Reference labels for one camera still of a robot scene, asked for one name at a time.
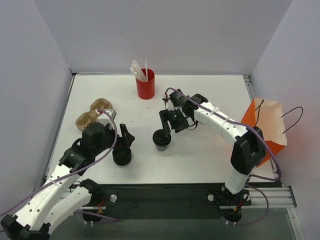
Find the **black cup lid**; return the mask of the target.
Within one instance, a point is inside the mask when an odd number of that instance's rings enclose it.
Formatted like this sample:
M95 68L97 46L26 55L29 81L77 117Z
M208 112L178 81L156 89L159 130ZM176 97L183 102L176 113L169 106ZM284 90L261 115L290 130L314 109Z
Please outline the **black cup lid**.
M170 144L171 141L166 141L164 139L164 136L162 135L162 129L158 129L156 130L153 135L152 135L152 140L153 140L153 143L156 144L165 144L165 143L168 143Z

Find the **black paper coffee cup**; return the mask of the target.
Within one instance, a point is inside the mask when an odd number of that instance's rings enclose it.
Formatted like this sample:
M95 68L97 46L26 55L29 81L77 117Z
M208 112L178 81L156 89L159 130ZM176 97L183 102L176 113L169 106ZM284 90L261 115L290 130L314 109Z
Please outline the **black paper coffee cup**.
M169 144L168 143L156 143L155 148L158 151L165 151L168 148Z

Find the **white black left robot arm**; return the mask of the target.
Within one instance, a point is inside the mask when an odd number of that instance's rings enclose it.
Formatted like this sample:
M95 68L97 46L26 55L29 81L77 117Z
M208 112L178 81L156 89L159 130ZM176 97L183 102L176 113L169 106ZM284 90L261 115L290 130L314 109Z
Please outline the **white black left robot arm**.
M97 156L112 153L121 163L131 160L135 137L125 124L117 128L95 122L82 132L59 160L44 185L27 197L26 205L15 214L4 214L0 222L11 240L48 240L55 228L79 208L95 206L102 199L102 187L91 179L82 180L67 197L63 194L90 167L99 162Z

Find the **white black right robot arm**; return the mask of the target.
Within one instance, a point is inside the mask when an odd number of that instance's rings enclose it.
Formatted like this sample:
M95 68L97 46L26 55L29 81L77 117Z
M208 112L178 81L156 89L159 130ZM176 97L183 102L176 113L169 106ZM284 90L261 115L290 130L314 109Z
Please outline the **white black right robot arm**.
M164 151L168 147L172 131L179 133L190 127L196 127L198 123L214 130L233 147L230 158L232 172L225 183L225 189L221 192L223 201L233 204L239 199L252 170L266 156L266 148L262 143L262 130L256 126L250 130L244 125L235 123L198 93L193 96L183 96L177 89L171 94L164 94L162 100L165 105L171 103L172 108L165 108L159 112L162 128L156 130L152 136L158 150Z

